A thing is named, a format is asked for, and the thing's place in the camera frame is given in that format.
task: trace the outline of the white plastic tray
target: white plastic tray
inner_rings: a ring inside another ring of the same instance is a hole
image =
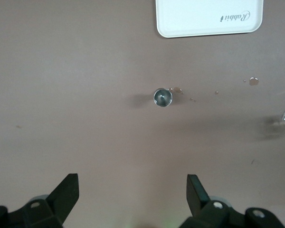
[[[248,33],[263,18],[263,0],[156,0],[158,32],[166,38]]]

